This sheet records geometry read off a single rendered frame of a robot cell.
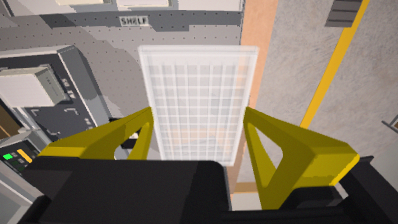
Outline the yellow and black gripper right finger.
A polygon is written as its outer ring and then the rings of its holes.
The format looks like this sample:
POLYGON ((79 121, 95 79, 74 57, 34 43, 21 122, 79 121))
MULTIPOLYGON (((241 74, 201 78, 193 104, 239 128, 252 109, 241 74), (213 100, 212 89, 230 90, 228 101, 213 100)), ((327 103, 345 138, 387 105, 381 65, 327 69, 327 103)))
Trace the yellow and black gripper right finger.
POLYGON ((262 210, 279 209, 296 188, 334 186, 360 159, 346 142, 248 106, 243 126, 262 210), (282 149, 277 169, 254 126, 282 149))

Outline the black flat square pad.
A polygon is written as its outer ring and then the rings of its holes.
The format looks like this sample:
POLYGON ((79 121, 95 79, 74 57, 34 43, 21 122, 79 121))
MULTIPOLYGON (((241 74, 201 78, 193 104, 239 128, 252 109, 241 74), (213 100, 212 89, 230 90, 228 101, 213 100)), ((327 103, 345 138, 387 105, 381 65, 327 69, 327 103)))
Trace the black flat square pad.
MULTIPOLYGON (((115 121, 115 120, 118 120, 118 119, 121 119, 121 118, 110 118, 109 119, 109 122, 112 122, 112 121, 115 121)), ((134 145, 135 145, 135 143, 136 143, 136 141, 137 141, 137 138, 138 138, 138 136, 139 136, 139 133, 140 133, 140 131, 141 131, 141 129, 139 129, 136 133, 134 133, 130 138, 128 138, 126 141, 124 141, 120 146, 121 146, 121 148, 122 149, 133 149, 133 147, 134 147, 134 145)))

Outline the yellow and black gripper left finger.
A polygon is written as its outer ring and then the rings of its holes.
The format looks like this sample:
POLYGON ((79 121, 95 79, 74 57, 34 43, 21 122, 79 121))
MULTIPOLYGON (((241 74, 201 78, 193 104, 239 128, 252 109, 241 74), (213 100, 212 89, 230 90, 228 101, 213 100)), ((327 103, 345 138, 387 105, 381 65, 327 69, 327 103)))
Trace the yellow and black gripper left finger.
POLYGON ((147 107, 124 118, 49 143, 37 156, 115 159, 116 148, 142 127, 126 160, 146 160, 153 126, 152 109, 147 107))

